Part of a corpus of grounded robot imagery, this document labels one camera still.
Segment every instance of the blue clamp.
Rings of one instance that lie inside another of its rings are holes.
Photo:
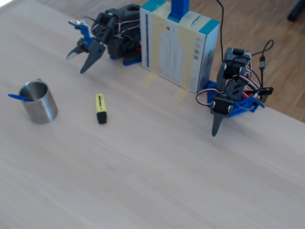
[[[190,10],[190,0],[172,0],[172,12],[170,13],[171,17],[174,17],[178,20]]]
[[[88,25],[82,20],[82,21],[69,21],[70,25],[73,25],[74,28],[76,30],[80,30],[81,34],[84,36],[84,40],[83,43],[86,46],[89,46],[91,41],[92,41],[92,37],[90,36],[90,30]]]
[[[208,83],[203,87],[203,89],[211,89],[217,88],[217,84],[211,80],[208,81]],[[207,102],[208,104],[210,104],[213,101],[213,97],[216,94],[215,91],[208,91],[208,99]],[[263,104],[261,101],[257,100],[256,98],[254,98],[253,96],[246,98],[246,99],[241,99],[238,101],[234,102],[234,106],[233,106],[233,110],[230,114],[230,118],[240,115],[242,113],[245,113],[247,111],[251,111],[251,112],[255,112],[258,108],[258,106],[254,106],[253,104],[258,104],[260,105],[262,108],[265,108],[265,104]]]

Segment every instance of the metal cup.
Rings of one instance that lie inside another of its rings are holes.
[[[56,118],[58,114],[57,106],[49,87],[41,79],[26,83],[21,88],[19,95],[33,100],[29,102],[22,101],[32,122],[46,124]]]

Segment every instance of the cable connector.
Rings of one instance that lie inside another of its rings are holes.
[[[273,90],[273,87],[265,87],[259,90],[258,95],[272,95]]]
[[[259,69],[262,70],[262,69],[265,69],[265,67],[266,67],[266,59],[264,56],[261,56],[259,58]]]

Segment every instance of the white box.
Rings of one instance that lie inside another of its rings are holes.
[[[193,11],[179,21],[170,12],[164,0],[141,7],[142,66],[196,94],[210,78],[219,22]]]

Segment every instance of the blue spoon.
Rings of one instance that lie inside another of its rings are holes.
[[[17,94],[8,94],[8,96],[11,97],[11,98],[14,98],[14,99],[23,100],[23,101],[25,101],[25,102],[33,101],[33,100],[31,100],[31,99],[28,99],[28,98],[26,98],[26,97],[23,97],[23,96],[17,95]]]

